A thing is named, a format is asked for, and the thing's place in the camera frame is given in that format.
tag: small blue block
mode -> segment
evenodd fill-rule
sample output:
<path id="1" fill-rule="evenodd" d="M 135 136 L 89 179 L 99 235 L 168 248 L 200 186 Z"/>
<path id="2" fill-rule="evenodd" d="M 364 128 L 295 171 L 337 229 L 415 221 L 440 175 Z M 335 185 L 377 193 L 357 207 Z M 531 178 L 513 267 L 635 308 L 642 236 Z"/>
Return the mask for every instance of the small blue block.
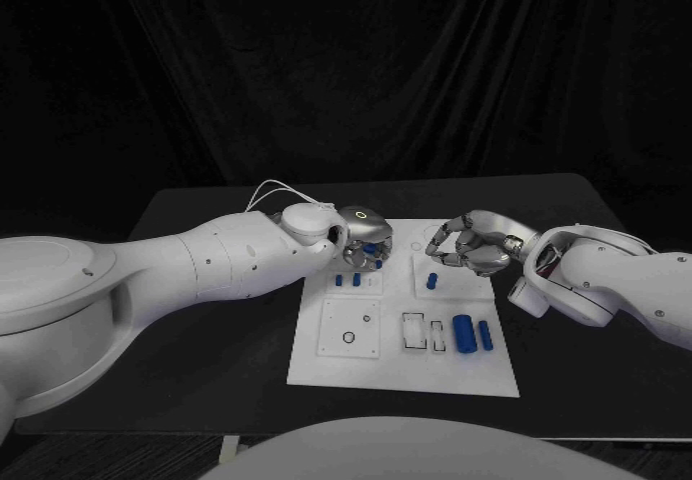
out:
<path id="1" fill-rule="evenodd" d="M 461 353 L 472 353 L 478 350 L 475 343 L 475 334 L 472 332 L 471 317 L 468 315 L 456 315 L 451 324 L 453 326 L 453 338 L 456 340 L 456 350 Z"/>
<path id="2" fill-rule="evenodd" d="M 484 320 L 478 322 L 478 333 L 482 349 L 489 351 L 492 349 L 492 339 L 489 338 L 489 328 L 487 327 L 487 322 Z"/>
<path id="3" fill-rule="evenodd" d="M 425 286 L 428 287 L 428 290 L 433 290 L 436 285 L 436 273 L 430 273 L 428 275 L 428 283 Z"/>

